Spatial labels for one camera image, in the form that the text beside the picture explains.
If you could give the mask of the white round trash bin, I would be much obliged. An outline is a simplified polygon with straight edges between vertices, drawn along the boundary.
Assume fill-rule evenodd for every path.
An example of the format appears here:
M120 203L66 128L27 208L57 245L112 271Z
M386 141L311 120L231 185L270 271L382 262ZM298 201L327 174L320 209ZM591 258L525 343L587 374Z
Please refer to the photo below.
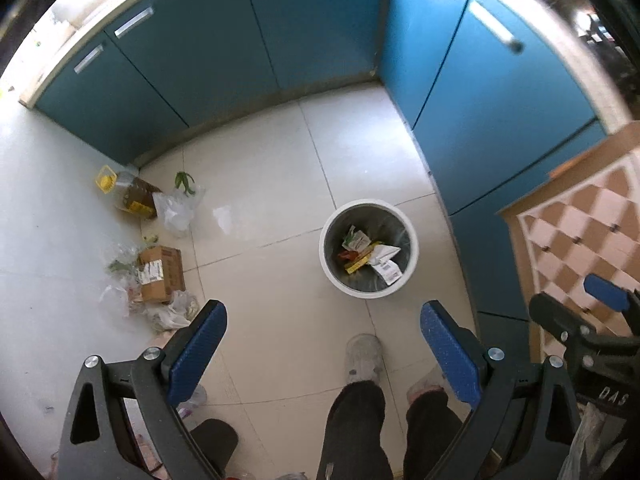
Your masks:
M319 259L326 278L341 292L375 300L398 292L420 255L409 218L382 200L354 200L326 220Z

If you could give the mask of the blue kitchen cabinets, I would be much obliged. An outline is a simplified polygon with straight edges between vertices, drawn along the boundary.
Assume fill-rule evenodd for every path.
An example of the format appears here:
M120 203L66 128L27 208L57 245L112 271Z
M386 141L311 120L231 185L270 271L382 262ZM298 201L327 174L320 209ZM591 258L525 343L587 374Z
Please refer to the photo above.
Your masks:
M626 114L539 0L117 0L28 102L128 164L191 129L375 79L432 170L480 326L523 333L497 212Z

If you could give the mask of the person's right shoe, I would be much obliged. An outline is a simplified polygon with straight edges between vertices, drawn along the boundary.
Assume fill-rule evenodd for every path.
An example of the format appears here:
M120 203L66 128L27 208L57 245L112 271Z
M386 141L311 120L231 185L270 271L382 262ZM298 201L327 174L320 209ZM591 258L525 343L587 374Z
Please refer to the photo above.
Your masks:
M445 390L446 378L442 374L442 370L435 366L430 372L419 379L412 385L407 392L407 400L409 404L413 404L422 394L430 392L439 392Z

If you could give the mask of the person's right trouser leg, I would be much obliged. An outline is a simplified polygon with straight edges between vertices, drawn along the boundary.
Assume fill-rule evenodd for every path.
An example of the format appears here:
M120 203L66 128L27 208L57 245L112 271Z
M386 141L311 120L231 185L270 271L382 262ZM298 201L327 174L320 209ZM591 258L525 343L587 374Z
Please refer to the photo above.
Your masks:
M405 479L425 479L449 448L462 427L458 415L448 408L448 394L442 387L423 391L410 402Z

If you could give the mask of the checkered brown tablecloth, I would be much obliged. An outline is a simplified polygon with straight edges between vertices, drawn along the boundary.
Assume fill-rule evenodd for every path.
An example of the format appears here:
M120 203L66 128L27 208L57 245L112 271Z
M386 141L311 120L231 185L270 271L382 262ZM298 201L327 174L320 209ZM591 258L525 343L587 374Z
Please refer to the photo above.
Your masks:
M524 298L537 292L608 336L631 333L623 315L593 298L584 279L639 287L639 125L630 122L551 171L500 212Z

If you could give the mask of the crumpled plastic bags on floor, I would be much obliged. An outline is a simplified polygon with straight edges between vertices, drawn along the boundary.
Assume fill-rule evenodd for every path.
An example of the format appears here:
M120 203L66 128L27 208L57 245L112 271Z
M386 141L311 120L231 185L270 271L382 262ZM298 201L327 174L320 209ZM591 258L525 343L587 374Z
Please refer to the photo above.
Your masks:
M140 245L119 246L106 265L107 282L99 303L103 310L110 309L125 318L131 315L145 318L155 333L171 332L188 326L200 308L195 296L187 290L175 292L169 304L148 304L141 300L138 257L142 250L154 246L164 245L151 237L145 238Z

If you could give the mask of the brown cardboard box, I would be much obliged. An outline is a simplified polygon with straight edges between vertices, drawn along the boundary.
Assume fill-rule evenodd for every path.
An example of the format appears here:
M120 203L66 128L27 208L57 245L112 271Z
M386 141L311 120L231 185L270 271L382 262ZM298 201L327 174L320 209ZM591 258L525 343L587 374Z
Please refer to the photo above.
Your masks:
M140 252L137 280L141 300L148 304L169 304L175 292L184 292L182 255L179 249L154 246Z

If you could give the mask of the person's left grey shoe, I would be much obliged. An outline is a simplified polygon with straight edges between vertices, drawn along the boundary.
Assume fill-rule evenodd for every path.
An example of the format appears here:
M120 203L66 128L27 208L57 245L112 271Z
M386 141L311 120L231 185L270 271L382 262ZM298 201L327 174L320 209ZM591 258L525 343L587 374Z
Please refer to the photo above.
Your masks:
M378 385L383 367L383 347L377 336L360 334L348 342L345 353L347 385L355 382Z

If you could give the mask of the person's black trouser leg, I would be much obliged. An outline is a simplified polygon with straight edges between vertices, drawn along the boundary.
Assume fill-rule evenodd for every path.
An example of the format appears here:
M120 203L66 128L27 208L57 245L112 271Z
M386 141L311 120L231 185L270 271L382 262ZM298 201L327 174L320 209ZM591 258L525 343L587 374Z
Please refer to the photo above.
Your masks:
M381 445L385 408L383 390L370 380L342 389L326 419L318 479L393 478Z

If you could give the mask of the clear plastic bag with greens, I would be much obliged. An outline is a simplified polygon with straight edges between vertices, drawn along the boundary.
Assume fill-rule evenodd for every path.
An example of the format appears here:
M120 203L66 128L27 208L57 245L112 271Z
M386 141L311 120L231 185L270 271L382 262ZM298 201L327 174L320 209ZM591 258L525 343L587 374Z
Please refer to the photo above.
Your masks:
M174 237L185 237L206 189L196 184L194 177L185 171L176 173L174 185L169 193L154 192L153 203L164 229Z

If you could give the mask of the yellow-capped oil bottle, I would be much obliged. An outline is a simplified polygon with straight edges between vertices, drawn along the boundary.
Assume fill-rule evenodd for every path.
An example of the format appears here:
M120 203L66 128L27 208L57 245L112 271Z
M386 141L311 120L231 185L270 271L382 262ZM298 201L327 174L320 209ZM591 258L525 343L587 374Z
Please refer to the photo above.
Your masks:
M101 168L94 183L116 208L141 219L151 220L157 217L153 198L155 193L160 192L157 186L129 171L116 172L107 165Z

